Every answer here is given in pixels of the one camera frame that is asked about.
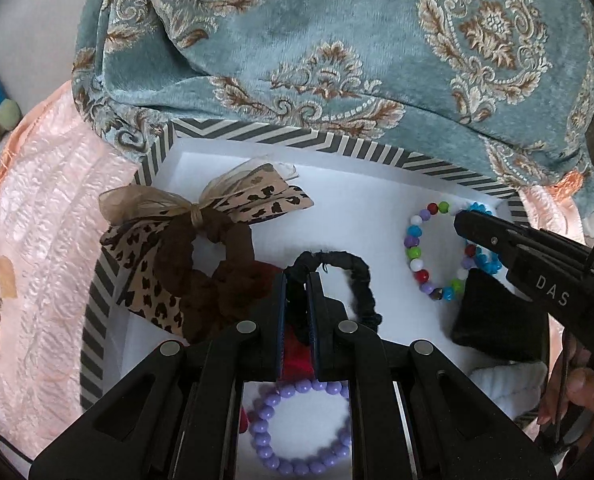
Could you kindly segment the person's right hand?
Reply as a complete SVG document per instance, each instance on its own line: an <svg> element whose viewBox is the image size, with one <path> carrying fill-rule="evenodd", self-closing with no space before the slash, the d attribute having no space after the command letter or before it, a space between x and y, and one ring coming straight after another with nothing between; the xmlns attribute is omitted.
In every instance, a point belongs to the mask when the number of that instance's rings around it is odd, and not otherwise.
<svg viewBox="0 0 594 480"><path fill-rule="evenodd" d="M537 422L540 426L553 422L556 414L564 415L570 403L588 408L594 414L594 370L573 366L587 363L589 359L590 352L576 338L565 334L562 352L539 403Z"/></svg>

